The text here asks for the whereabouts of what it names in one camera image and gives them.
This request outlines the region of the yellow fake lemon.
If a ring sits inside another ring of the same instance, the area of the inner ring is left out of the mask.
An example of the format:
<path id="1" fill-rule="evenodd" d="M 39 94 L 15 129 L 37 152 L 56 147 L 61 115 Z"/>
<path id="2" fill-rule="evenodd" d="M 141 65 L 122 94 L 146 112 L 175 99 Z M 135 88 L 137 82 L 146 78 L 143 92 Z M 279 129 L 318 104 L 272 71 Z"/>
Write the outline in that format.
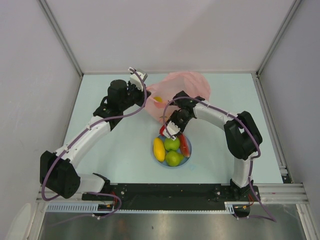
<path id="1" fill-rule="evenodd" d="M 163 102 L 162 98 L 159 97 L 159 96 L 155 96 L 153 99 L 154 99 L 155 101 L 157 101 L 158 103 L 162 103 L 162 102 Z"/>

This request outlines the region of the red fake watermelon slice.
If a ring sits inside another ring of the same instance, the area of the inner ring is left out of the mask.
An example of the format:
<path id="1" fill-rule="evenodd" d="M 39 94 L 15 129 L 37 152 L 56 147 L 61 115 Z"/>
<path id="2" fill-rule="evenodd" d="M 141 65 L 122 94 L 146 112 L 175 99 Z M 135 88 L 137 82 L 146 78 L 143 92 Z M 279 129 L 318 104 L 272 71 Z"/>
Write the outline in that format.
<path id="1" fill-rule="evenodd" d="M 184 157 L 189 158 L 190 155 L 191 155 L 191 151 L 190 151 L 190 148 L 189 148 L 187 137 L 184 134 L 182 134 L 179 137 L 179 141 L 180 141 L 179 149 L 180 149 L 181 154 Z"/>

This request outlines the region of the green fake fruit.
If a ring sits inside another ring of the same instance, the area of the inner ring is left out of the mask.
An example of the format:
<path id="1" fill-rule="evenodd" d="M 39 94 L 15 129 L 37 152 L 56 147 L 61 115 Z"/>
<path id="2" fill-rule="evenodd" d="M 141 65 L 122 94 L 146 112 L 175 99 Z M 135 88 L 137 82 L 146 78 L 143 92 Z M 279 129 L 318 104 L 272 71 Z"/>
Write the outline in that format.
<path id="1" fill-rule="evenodd" d="M 166 138 L 164 140 L 164 148 L 166 151 L 177 151 L 180 148 L 180 140 L 176 138 L 173 140 L 172 138 Z"/>

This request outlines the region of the yellow fake mango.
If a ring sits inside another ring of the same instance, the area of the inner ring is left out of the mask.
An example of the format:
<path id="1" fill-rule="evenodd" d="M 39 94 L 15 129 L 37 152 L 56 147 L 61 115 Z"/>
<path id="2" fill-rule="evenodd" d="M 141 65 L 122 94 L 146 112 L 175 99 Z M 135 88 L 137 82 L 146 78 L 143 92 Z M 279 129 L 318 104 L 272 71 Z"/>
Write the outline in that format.
<path id="1" fill-rule="evenodd" d="M 153 140 L 153 155 L 159 162 L 163 162 L 165 160 L 166 150 L 164 142 L 159 137 L 156 137 Z"/>

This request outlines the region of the red fake mango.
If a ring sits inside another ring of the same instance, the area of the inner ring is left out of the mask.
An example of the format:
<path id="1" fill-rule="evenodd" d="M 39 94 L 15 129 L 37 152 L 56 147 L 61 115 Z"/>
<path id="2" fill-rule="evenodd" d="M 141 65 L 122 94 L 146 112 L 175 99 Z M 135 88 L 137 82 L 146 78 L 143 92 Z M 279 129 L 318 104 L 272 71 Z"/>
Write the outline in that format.
<path id="1" fill-rule="evenodd" d="M 168 131 L 167 131 L 167 127 L 165 125 L 163 125 L 160 130 L 159 130 L 159 134 L 163 137 L 166 137 L 166 138 L 169 138 L 169 134 L 168 134 Z"/>

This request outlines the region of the pink plastic bag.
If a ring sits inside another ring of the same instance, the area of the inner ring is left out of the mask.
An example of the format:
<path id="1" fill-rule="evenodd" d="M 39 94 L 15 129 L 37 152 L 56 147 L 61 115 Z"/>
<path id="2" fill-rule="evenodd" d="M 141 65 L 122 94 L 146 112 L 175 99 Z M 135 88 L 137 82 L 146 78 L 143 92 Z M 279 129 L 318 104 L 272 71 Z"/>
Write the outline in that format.
<path id="1" fill-rule="evenodd" d="M 207 79 L 201 73 L 194 71 L 169 73 L 160 82 L 149 85 L 147 90 L 151 95 L 148 97 L 144 109 L 160 124 L 163 123 L 163 113 L 165 113 L 167 120 L 173 111 L 178 109 L 174 105 L 165 109 L 167 103 L 177 93 L 185 91 L 192 98 L 200 96 L 205 100 L 208 100 L 211 95 L 211 87 Z M 155 101 L 154 97 L 161 97 L 162 102 Z"/>

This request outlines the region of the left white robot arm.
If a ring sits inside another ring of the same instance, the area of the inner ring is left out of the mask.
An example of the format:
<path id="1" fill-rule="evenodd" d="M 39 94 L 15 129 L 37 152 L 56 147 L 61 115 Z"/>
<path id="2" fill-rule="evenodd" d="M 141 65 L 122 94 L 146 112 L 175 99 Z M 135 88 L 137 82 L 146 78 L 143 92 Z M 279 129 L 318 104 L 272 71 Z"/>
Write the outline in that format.
<path id="1" fill-rule="evenodd" d="M 113 80 L 107 89 L 107 96 L 101 100 L 85 128 L 56 151 L 45 151 L 41 155 L 42 199 L 49 201 L 45 189 L 65 199 L 76 193 L 93 193 L 100 200 L 107 199 L 111 193 L 107 179 L 97 173 L 78 174 L 77 167 L 90 149 L 125 118 L 124 111 L 133 105 L 142 109 L 149 95 L 143 80 L 139 78 L 129 82 Z"/>

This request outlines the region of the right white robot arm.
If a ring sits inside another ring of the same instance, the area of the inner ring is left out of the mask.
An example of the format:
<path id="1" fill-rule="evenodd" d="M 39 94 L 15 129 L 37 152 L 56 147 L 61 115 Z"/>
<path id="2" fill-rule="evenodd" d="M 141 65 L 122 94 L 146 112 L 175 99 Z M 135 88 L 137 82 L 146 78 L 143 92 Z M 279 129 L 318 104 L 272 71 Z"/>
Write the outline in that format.
<path id="1" fill-rule="evenodd" d="M 177 93 L 164 108 L 178 107 L 168 119 L 162 117 L 159 133 L 175 140 L 181 136 L 191 119 L 204 120 L 224 131 L 227 148 L 234 157 L 234 170 L 230 180 L 230 194 L 242 201 L 253 189 L 253 160 L 261 156 L 262 135 L 252 117 L 243 111 L 233 114 L 211 105 L 201 96 L 190 97 L 185 91 Z"/>

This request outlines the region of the green fake pear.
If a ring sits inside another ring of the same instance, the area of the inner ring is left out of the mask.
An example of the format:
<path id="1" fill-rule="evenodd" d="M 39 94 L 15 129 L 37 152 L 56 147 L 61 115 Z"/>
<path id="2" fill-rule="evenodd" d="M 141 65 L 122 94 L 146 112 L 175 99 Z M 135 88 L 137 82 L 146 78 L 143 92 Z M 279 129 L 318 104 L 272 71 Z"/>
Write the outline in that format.
<path id="1" fill-rule="evenodd" d="M 169 151 L 165 156 L 165 161 L 170 167 L 177 167 L 183 159 L 184 156 L 176 151 Z"/>

